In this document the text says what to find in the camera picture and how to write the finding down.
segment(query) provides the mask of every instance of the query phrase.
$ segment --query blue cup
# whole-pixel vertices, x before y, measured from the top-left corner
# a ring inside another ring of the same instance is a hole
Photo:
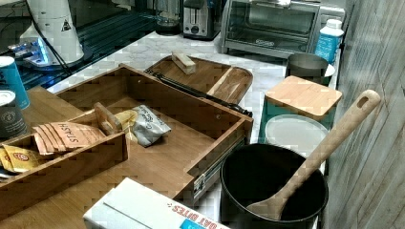
[[[0,56],[0,89],[15,92],[18,106],[21,109],[30,106],[30,100],[21,81],[14,58],[9,56]]]

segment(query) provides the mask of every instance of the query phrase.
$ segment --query wooden wall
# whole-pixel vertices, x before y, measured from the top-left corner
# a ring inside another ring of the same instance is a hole
[[[336,118],[366,89],[380,106],[330,158],[324,228],[405,228],[405,1],[357,0]]]

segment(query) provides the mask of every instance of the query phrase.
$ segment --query wooden spatula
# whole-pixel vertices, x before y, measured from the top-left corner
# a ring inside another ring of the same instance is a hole
[[[279,220],[286,203],[294,192],[319,168],[352,131],[378,105],[380,96],[372,90],[363,92],[345,112],[318,147],[298,168],[288,183],[271,198],[252,203],[246,208],[254,214],[267,219]]]

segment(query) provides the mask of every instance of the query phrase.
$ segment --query black pot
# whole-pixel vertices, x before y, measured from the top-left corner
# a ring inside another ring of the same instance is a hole
[[[289,149],[266,144],[247,145],[227,156],[221,167],[221,223],[232,229],[312,228],[328,202],[328,184],[319,170],[290,197],[280,220],[246,209],[278,192],[304,160]]]

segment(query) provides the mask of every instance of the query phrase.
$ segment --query tongs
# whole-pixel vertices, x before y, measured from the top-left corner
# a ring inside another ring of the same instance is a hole
[[[179,83],[179,82],[177,82],[177,81],[175,81],[175,80],[173,80],[171,78],[168,78],[168,77],[164,76],[162,73],[155,73],[152,70],[146,70],[144,72],[148,73],[150,75],[153,75],[158,80],[160,80],[160,82],[162,82],[162,83],[164,83],[164,84],[166,84],[168,86],[171,86],[171,87],[173,87],[173,88],[175,88],[177,90],[180,90],[180,91],[182,91],[184,93],[191,94],[191,95],[193,95],[195,97],[202,97],[202,98],[208,99],[210,101],[216,102],[216,103],[221,104],[221,105],[223,105],[223,106],[225,106],[225,107],[227,107],[227,108],[229,108],[229,109],[231,109],[231,110],[233,110],[235,112],[238,112],[238,113],[240,113],[242,115],[247,115],[249,117],[253,116],[253,112],[250,112],[248,110],[243,109],[238,104],[228,103],[228,102],[225,102],[225,101],[223,101],[223,100],[221,100],[221,99],[219,99],[217,97],[214,97],[212,95],[203,93],[203,92],[198,91],[196,89],[193,89],[193,88],[191,88],[191,87],[189,87],[187,85],[181,84],[181,83]]]

